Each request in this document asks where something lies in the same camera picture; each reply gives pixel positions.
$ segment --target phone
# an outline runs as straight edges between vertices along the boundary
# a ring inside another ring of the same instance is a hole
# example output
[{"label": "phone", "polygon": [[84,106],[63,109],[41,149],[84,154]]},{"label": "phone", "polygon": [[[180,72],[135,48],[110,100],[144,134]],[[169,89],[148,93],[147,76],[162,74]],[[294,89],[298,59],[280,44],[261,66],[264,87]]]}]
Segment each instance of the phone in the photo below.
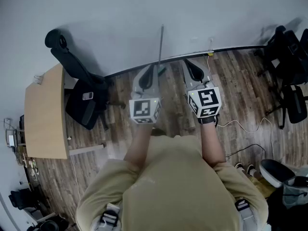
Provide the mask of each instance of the phone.
[{"label": "phone", "polygon": [[87,92],[82,95],[82,100],[88,100],[93,98],[93,92]]}]

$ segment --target metal rod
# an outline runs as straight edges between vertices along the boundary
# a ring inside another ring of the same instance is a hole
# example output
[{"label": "metal rod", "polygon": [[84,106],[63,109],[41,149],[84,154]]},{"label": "metal rod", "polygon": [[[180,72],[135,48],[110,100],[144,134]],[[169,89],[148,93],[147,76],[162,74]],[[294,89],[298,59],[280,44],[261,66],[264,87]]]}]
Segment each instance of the metal rod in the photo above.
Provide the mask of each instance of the metal rod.
[{"label": "metal rod", "polygon": [[161,57],[161,55],[162,55],[163,35],[164,35],[164,24],[162,24],[162,29],[161,29],[161,32],[160,32],[160,45],[159,45],[158,67],[160,67],[160,57]]}]

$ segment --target white cube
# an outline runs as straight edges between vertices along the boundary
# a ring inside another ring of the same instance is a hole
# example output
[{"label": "white cube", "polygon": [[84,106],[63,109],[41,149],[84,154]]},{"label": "white cube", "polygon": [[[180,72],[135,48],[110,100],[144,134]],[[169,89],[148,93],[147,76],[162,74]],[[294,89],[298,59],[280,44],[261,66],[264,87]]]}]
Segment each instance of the white cube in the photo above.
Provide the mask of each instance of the white cube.
[{"label": "white cube", "polygon": [[221,107],[218,87],[191,90],[187,94],[187,102],[198,118],[218,114]]},{"label": "white cube", "polygon": [[130,100],[130,118],[138,124],[156,123],[161,107],[159,98]]}]

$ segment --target wooden floor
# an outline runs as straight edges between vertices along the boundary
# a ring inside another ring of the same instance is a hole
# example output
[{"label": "wooden floor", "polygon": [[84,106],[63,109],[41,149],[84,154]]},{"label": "wooden floor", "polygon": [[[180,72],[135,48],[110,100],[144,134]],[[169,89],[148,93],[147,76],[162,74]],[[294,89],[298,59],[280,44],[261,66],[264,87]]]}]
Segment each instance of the wooden floor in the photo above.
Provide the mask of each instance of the wooden floor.
[{"label": "wooden floor", "polygon": [[[196,60],[206,65],[206,57]],[[268,91],[268,86],[271,84],[270,75],[256,77],[257,72],[262,69],[261,60],[249,51],[226,51],[215,53],[210,57],[209,66],[214,83],[219,86],[222,99],[219,124],[224,125],[229,121],[238,120],[246,130],[256,130],[265,112],[277,104]],[[132,81],[137,72],[131,71],[114,77],[115,86],[111,90],[113,99],[128,104]],[[156,126],[171,137],[189,134],[200,137],[199,124],[184,97],[183,76],[179,62],[166,64],[166,71],[159,81],[163,100]],[[308,88],[303,86],[302,89],[304,94],[308,95]],[[106,132],[100,119],[94,129],[88,131],[70,116],[65,117],[67,135],[72,137],[69,145],[74,149],[97,144],[105,145],[105,149],[97,152],[72,157],[81,195],[108,158],[124,157],[136,128],[129,119],[128,106],[124,110],[110,106],[106,114],[110,127]],[[282,123],[281,110],[267,118],[272,123],[274,155],[270,143],[270,123],[265,120],[255,133],[243,131],[236,123],[225,128],[217,128],[226,155],[257,143],[265,148],[267,158],[274,156],[275,160],[294,166],[308,164],[308,119],[298,124],[290,124],[287,117],[285,129],[280,130],[278,125]],[[262,156],[265,158],[261,148],[253,146],[231,156],[228,161],[232,164],[241,161],[244,164],[253,163],[258,166]],[[71,159],[38,158],[37,165],[40,171],[38,182],[49,197],[51,210],[66,214],[69,221],[74,223],[79,195]]]}]

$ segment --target wooden desk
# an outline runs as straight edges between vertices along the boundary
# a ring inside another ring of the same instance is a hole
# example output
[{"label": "wooden desk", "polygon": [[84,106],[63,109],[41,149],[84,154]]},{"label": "wooden desk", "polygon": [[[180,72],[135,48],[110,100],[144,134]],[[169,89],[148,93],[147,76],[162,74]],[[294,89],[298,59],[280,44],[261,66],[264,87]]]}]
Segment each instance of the wooden desk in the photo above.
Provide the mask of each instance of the wooden desk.
[{"label": "wooden desk", "polygon": [[25,137],[28,157],[67,159],[103,148],[103,145],[72,150],[67,143],[64,111],[64,69],[61,64],[48,70],[41,85],[26,89]]}]

